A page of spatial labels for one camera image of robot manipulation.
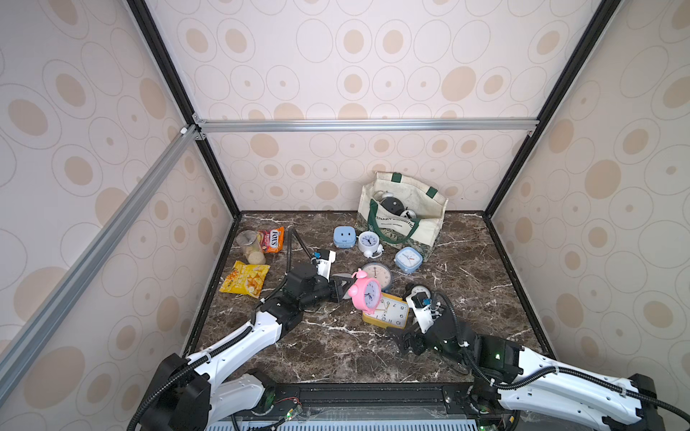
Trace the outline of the pink twin-bell alarm clock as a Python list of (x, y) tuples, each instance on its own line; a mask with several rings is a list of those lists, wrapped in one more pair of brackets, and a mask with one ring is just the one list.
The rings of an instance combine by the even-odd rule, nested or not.
[(381, 285), (375, 278), (370, 278), (363, 269), (353, 275), (353, 284), (347, 291), (354, 307), (366, 314), (374, 314), (381, 301)]

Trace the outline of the blue round clock beige face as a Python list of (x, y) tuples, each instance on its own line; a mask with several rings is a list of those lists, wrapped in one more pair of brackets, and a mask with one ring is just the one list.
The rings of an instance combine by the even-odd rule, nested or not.
[(388, 293), (393, 282), (393, 274), (385, 264), (380, 262), (368, 262), (361, 268), (369, 278), (375, 278), (381, 290)]

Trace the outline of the light blue square clock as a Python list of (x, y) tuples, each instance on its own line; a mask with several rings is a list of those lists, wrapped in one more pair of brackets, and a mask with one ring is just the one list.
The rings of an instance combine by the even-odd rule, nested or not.
[(334, 246), (338, 249), (351, 249), (358, 240), (357, 233), (352, 226), (337, 226), (333, 235)]

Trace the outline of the small white round clock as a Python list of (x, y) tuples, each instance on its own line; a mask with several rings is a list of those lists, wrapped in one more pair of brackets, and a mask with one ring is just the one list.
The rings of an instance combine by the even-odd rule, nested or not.
[(358, 237), (358, 248), (367, 259), (379, 258), (384, 251), (379, 236), (371, 231), (362, 232)]

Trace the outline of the small black round clock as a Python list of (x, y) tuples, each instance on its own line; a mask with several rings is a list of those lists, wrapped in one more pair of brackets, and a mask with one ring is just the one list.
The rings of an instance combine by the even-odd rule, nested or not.
[(408, 284), (405, 291), (405, 301), (410, 307), (424, 308), (431, 304), (431, 291), (424, 285)]

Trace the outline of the black-backed white twin-bell clock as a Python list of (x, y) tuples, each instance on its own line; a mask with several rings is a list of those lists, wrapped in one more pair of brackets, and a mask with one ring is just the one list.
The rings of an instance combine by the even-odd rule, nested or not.
[(382, 199), (380, 201), (380, 205), (386, 211), (388, 211), (389, 213), (391, 213), (397, 217), (400, 217), (404, 213), (404, 211), (406, 210), (406, 207), (404, 206), (402, 201), (400, 201), (400, 199), (397, 199), (393, 196), (387, 196), (384, 199)]

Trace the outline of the white twin-bell alarm clock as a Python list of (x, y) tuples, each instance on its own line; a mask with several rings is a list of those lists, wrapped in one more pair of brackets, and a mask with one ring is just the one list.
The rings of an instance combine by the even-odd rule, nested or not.
[(406, 209), (406, 210), (404, 210), (404, 211), (401, 213), (401, 216), (402, 216), (402, 217), (405, 217), (405, 218), (407, 218), (407, 219), (410, 219), (410, 220), (418, 219), (417, 214), (416, 214), (413, 210), (411, 210), (411, 209)]

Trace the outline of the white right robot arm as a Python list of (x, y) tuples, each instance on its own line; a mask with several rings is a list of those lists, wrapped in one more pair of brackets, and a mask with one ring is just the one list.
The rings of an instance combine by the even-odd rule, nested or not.
[(596, 430), (662, 430), (664, 409), (682, 420), (688, 413), (659, 400), (654, 380), (591, 373), (538, 354), (516, 342), (479, 334), (443, 307), (431, 326), (391, 330), (399, 349), (436, 352), (474, 378), (457, 400), (479, 415), (531, 411)]

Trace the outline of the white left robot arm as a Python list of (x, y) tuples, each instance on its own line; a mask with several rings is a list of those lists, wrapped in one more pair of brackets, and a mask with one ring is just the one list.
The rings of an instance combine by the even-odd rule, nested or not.
[(128, 428), (204, 430), (237, 411), (256, 407), (269, 380), (258, 374), (231, 380), (230, 375), (294, 330), (305, 310), (343, 300), (357, 279), (356, 274), (327, 279), (311, 263), (296, 265), (239, 329), (188, 357), (167, 357), (158, 366)]

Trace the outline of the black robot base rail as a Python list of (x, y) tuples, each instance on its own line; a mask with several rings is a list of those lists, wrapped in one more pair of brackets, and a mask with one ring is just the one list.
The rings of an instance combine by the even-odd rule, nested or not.
[(482, 415), (468, 384), (272, 384), (245, 375), (217, 391), (165, 391), (136, 430), (577, 430), (533, 412)]

